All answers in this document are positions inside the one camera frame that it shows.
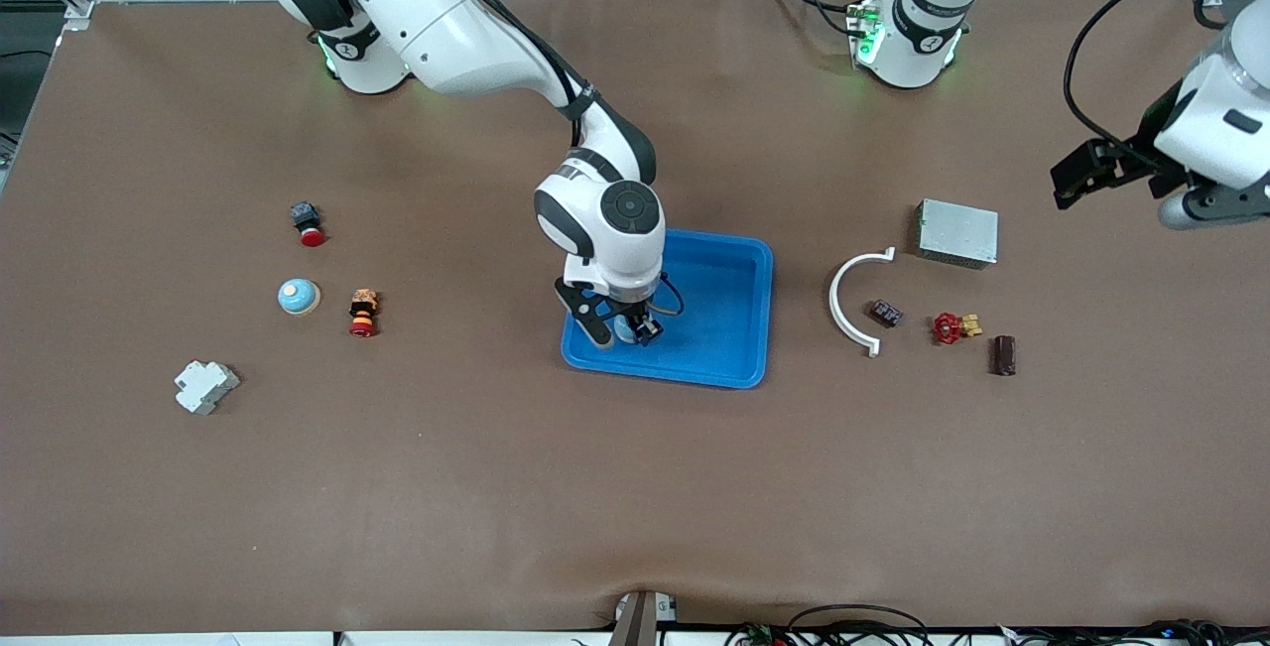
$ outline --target white bracket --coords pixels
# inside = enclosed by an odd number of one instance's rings
[[[842,284],[842,277],[851,270],[852,267],[861,265],[861,263],[890,263],[895,260],[895,247],[886,249],[885,253],[880,254],[860,254],[860,256],[848,260],[838,270],[838,274],[833,275],[833,283],[829,284],[829,315],[833,316],[834,324],[838,324],[838,329],[843,334],[847,334],[847,339],[861,344],[864,348],[869,348],[869,357],[876,358],[878,353],[881,352],[881,340],[872,338],[872,335],[862,333],[862,330],[856,329],[847,320],[847,316],[842,312],[842,303],[838,302],[838,284]]]

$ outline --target blue ball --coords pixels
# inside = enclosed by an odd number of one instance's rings
[[[292,316],[304,316],[314,311],[321,301],[318,284],[309,279],[286,279],[278,288],[278,306]]]

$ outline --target brown table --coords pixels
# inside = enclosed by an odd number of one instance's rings
[[[1171,234],[1146,185],[1050,198],[1101,1],[980,0],[918,91],[781,0],[513,4],[658,143],[672,226],[771,244],[749,392],[564,364],[540,98],[356,98],[272,4],[102,5],[0,203],[0,631],[572,628],[634,588],[688,621],[1270,621],[1265,226]],[[1132,131],[1206,38],[1187,0],[1133,0],[1080,98]],[[855,270],[846,306],[909,315],[867,360],[824,289],[921,198],[1001,212],[1002,261]],[[278,311],[291,275],[314,316]],[[942,311],[988,334],[935,346]],[[244,376],[212,416],[173,402],[190,358]]]

